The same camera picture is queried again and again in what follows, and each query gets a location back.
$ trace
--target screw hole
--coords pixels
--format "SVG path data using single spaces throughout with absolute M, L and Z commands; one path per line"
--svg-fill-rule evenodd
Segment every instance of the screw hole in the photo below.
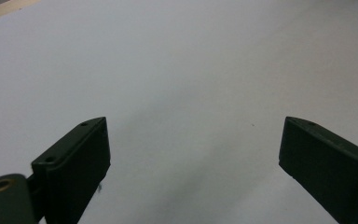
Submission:
M 0 192 L 10 188 L 14 183 L 13 179 L 1 179 L 0 180 Z
M 55 161 L 55 157 L 47 157 L 45 159 L 46 162 L 54 162 Z

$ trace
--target white surface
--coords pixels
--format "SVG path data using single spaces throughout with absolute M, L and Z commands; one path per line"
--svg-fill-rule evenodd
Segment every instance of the white surface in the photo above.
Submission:
M 278 166 L 285 116 L 358 145 L 358 1 L 41 1 L 0 18 L 0 175 L 106 116 L 80 223 L 336 223 Z

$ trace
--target mounting hole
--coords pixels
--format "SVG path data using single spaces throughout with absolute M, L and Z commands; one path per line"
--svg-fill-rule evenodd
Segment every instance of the mounting hole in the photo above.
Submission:
M 45 162 L 54 162 L 55 161 L 55 157 L 47 157 L 46 159 L 45 159 Z
M 14 183 L 14 179 L 0 179 L 0 192 L 10 188 Z

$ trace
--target white table surface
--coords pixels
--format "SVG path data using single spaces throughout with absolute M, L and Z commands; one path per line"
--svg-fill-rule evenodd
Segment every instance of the white table surface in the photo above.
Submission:
M 358 145 L 358 1 L 42 0 L 0 18 L 0 175 L 106 116 L 80 223 L 336 223 L 278 165 L 286 116 Z

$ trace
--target white backdrop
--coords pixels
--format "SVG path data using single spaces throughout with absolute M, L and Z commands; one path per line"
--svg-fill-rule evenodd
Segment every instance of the white backdrop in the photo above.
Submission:
M 0 18 L 0 175 L 106 116 L 80 223 L 336 223 L 278 166 L 286 116 L 358 145 L 358 1 L 42 0 Z

